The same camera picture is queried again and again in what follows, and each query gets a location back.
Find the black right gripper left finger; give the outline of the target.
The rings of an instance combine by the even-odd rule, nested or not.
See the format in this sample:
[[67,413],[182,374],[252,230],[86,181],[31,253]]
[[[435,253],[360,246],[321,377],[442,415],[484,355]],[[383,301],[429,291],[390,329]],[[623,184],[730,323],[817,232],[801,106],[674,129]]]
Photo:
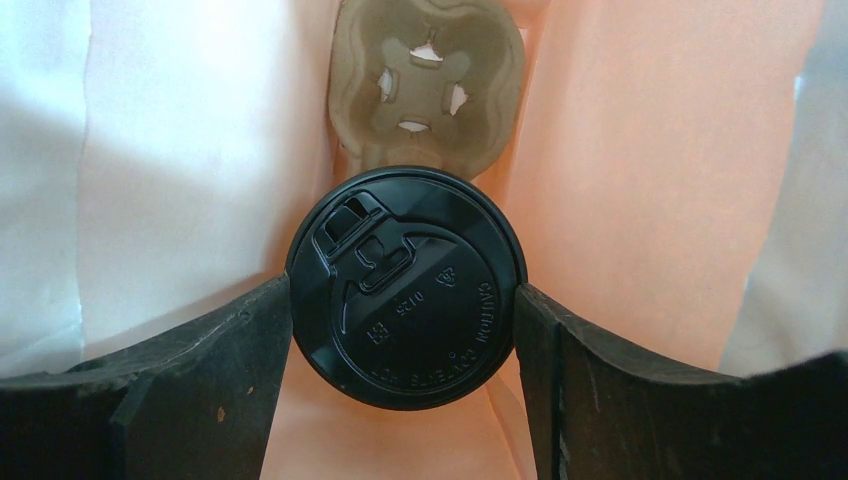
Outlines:
[[57,374],[1,383],[5,479],[256,479],[292,338],[290,284]]

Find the pulp cup carrier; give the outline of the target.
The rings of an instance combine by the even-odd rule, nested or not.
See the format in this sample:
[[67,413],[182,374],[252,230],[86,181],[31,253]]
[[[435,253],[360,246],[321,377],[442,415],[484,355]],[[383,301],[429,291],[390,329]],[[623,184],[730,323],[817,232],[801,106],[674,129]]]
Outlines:
[[396,165],[479,176],[513,136],[525,63],[498,1],[342,2],[327,106],[345,177]]

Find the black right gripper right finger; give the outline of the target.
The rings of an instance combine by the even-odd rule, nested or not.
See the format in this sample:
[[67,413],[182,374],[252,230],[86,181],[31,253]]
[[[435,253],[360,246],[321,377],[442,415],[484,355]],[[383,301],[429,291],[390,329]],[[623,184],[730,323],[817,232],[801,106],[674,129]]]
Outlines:
[[541,479],[843,479],[847,355],[750,377],[647,350],[517,289],[514,340]]

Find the black plastic cup lid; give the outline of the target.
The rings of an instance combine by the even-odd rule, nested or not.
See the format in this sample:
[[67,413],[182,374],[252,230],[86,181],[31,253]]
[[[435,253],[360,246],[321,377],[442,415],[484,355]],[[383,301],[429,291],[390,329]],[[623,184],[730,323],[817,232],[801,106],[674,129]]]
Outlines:
[[293,335],[327,383],[367,405],[440,407],[485,384],[514,347],[517,235],[472,183],[382,167],[326,193],[287,255]]

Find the orange paper bag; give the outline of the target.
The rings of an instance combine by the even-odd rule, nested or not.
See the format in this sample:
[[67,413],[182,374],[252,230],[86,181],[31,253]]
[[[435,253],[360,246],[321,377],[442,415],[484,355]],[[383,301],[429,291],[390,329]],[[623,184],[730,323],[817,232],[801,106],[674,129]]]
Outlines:
[[[356,176],[327,106],[342,2],[2,3],[1,383],[289,280]],[[514,229],[518,288],[732,377],[847,355],[846,3],[498,2],[518,118],[455,176]],[[292,321],[256,479],[541,479],[515,340],[469,395],[396,411],[327,383]]]

